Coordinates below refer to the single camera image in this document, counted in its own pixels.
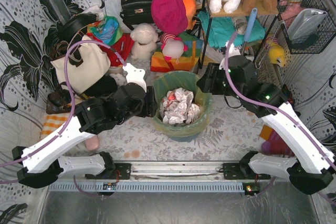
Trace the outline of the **yellow-green trash bag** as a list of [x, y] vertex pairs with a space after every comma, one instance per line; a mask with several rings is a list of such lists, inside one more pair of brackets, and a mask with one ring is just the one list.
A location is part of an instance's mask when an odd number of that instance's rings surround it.
[[[154, 93], [157, 102], [157, 110], [153, 118], [155, 129], [165, 135], [174, 132], [197, 133], [206, 129], [209, 123], [209, 114], [212, 109], [212, 95], [203, 93], [196, 85], [200, 77], [194, 73], [187, 71], [171, 71], [157, 78], [154, 83]], [[183, 88], [194, 93], [194, 102], [201, 107], [199, 118], [190, 125], [172, 126], [164, 124], [160, 118], [159, 108], [160, 102], [167, 92], [177, 88]]]

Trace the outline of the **teal plastic trash bin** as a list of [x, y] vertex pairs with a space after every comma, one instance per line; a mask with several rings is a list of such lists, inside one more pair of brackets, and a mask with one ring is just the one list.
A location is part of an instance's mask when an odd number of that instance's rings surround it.
[[185, 132], [174, 132], [168, 134], [168, 138], [176, 142], [191, 142], [200, 135], [200, 132], [197, 133], [185, 133]]

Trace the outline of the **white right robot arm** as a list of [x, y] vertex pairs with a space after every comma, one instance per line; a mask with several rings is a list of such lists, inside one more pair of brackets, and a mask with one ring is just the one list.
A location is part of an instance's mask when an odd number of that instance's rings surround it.
[[268, 124], [294, 154], [281, 158], [250, 151], [240, 161], [242, 176], [270, 175], [290, 181], [299, 191], [312, 195], [333, 181], [335, 155], [300, 121], [283, 92], [272, 83], [258, 81], [254, 64], [244, 56], [210, 63], [197, 86], [204, 93], [232, 96]]

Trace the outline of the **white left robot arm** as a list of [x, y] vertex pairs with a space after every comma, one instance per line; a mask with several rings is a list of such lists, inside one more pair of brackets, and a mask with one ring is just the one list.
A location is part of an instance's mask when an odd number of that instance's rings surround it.
[[117, 168], [107, 152], [82, 157], [64, 154], [77, 144], [121, 125], [133, 116], [154, 117], [157, 102], [154, 88], [136, 83], [121, 86], [109, 97], [92, 98], [76, 105], [74, 115], [31, 147], [17, 146], [13, 159], [22, 164], [18, 182], [42, 188], [64, 176], [86, 179], [116, 179]]

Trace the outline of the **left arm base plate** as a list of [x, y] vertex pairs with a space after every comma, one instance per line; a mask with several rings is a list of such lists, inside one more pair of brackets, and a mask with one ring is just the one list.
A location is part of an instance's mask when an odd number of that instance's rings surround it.
[[114, 163], [110, 168], [106, 168], [98, 175], [85, 174], [85, 179], [114, 179], [114, 180], [128, 180], [131, 174], [130, 163]]

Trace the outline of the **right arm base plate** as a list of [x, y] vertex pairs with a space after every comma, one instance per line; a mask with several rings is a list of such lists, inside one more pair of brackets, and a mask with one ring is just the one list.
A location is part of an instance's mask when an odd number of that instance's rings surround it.
[[223, 163], [224, 178], [228, 180], [268, 180], [267, 174], [256, 174], [248, 165], [239, 163]]

